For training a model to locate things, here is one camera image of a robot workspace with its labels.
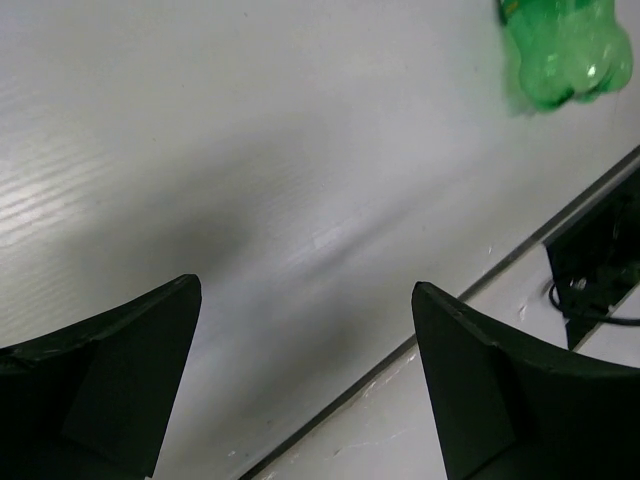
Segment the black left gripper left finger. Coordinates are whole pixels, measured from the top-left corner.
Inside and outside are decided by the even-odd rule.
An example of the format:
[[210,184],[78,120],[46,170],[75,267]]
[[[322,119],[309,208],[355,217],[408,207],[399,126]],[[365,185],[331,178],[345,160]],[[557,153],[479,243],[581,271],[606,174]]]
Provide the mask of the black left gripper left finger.
[[200,308],[186,274],[2,348],[2,478],[151,478]]

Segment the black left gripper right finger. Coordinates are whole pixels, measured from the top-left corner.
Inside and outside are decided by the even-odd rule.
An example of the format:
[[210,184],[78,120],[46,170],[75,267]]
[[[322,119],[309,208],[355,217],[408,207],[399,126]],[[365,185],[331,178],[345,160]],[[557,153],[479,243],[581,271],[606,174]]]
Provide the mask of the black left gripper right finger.
[[486,316],[428,283],[412,313],[451,479],[635,479],[639,372]]

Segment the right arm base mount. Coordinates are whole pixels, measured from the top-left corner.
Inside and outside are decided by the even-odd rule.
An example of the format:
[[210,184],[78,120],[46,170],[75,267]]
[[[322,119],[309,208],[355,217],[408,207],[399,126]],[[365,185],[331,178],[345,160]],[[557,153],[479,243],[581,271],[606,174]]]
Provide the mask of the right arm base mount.
[[546,244],[551,305],[565,319],[575,350],[601,323],[637,327],[615,313],[639,285],[639,173],[634,172]]

